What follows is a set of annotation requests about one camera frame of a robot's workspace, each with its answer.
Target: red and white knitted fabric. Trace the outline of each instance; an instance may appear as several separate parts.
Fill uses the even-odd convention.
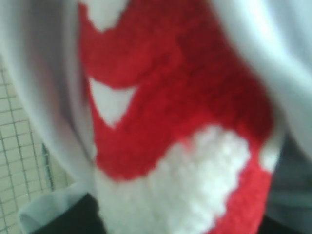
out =
[[[208,1],[79,11],[108,233],[256,233],[283,133]]]

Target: red yarn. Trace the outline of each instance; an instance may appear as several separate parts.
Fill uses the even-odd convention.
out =
[[[115,128],[92,103],[98,167],[113,179],[134,179],[151,171],[173,143],[205,125],[234,130],[248,140],[252,159],[226,215],[209,234],[255,233],[271,180],[258,162],[273,128],[271,106],[207,1],[131,0],[117,26],[103,33],[84,6],[80,16],[86,74],[112,88],[138,86]]]

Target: grid pattern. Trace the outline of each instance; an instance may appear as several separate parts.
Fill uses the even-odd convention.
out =
[[[30,124],[0,56],[0,234],[20,234],[18,209],[70,183]]]

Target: red knit pattern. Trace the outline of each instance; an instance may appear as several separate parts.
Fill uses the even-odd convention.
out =
[[[112,88],[138,86],[115,128],[91,100],[98,167],[116,180],[135,179],[203,126],[234,130],[248,140],[252,159],[209,234],[254,234],[271,180],[258,163],[273,127],[271,107],[207,1],[131,0],[117,26],[103,33],[82,5],[80,17],[86,75]]]

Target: tiled wall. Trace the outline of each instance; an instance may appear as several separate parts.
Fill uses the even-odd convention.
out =
[[[0,234],[20,234],[17,210],[69,183],[45,152],[0,57]]]

